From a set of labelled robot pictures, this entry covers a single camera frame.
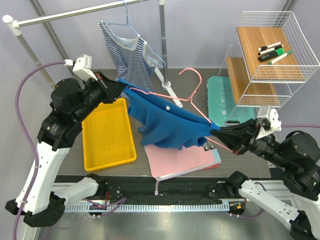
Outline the pink wire hanger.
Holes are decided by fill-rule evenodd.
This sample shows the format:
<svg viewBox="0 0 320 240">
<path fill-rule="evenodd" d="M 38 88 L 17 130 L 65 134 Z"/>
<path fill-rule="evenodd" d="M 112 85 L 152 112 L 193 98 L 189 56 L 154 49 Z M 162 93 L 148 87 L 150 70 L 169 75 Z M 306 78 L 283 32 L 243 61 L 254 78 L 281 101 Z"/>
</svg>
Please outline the pink wire hanger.
<svg viewBox="0 0 320 240">
<path fill-rule="evenodd" d="M 174 97 L 174 96 L 169 96 L 169 95 L 164 95 L 164 94 L 160 94 L 160 93 L 155 93 L 155 92 L 145 92 L 144 90 L 141 90 L 139 88 L 136 88 L 136 87 L 130 87 L 129 89 L 131 90 L 136 90 L 138 92 L 141 92 L 145 95 L 155 95 L 155 96 L 159 96 L 159 97 L 164 97 L 164 98 L 169 98 L 169 99 L 173 99 L 173 100 L 179 100 L 179 101 L 183 101 L 183 102 L 190 102 L 190 104 L 201 114 L 201 116 L 206 119 L 210 124 L 212 123 L 212 121 L 203 113 L 201 112 L 200 109 L 198 109 L 198 107 L 193 103 L 193 97 L 194 95 L 196 94 L 198 88 L 201 86 L 202 84 L 202 76 L 201 74 L 194 68 L 191 68 L 191 67 L 187 67 L 187 68 L 184 68 L 181 72 L 179 72 L 178 74 L 181 75 L 183 74 L 185 71 L 193 71 L 195 72 L 198 77 L 199 77 L 199 83 L 198 85 L 195 87 L 195 89 L 193 90 L 193 92 L 190 94 L 190 96 L 187 98 L 187 99 L 184 99 L 184 98 L 178 98 L 178 97 Z"/>
</svg>

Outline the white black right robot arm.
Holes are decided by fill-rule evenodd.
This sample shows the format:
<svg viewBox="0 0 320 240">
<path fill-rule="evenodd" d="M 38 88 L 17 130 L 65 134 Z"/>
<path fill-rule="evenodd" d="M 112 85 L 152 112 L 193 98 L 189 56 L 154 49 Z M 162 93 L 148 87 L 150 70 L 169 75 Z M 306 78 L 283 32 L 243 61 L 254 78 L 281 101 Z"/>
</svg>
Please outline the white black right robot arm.
<svg viewBox="0 0 320 240">
<path fill-rule="evenodd" d="M 320 238 L 320 167 L 317 164 L 320 148 L 310 134 L 296 130 L 279 143 L 272 133 L 271 121 L 258 119 L 210 133 L 237 156 L 251 152 L 281 168 L 284 186 L 295 195 L 301 207 L 286 205 L 239 171 L 225 181 L 230 197 L 254 202 L 281 222 L 294 240 Z"/>
</svg>

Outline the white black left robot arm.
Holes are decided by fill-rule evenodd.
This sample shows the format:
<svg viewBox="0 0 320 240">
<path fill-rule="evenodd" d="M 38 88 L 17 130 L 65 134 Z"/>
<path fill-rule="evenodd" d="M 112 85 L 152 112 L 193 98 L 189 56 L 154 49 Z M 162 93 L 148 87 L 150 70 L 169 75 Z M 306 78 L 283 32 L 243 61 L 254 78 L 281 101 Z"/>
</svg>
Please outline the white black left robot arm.
<svg viewBox="0 0 320 240">
<path fill-rule="evenodd" d="M 5 205 L 13 215 L 21 213 L 24 223 L 32 228 L 51 227 L 70 206 L 88 197 L 100 200 L 106 195 L 106 181 L 94 173 L 69 187 L 52 191 L 63 160 L 83 130 L 82 122 L 99 104 L 115 102 L 127 86 L 108 79 L 101 72 L 83 84 L 84 88 L 74 78 L 57 83 L 50 95 L 52 111 L 37 135 L 33 169 L 20 195 Z"/>
</svg>

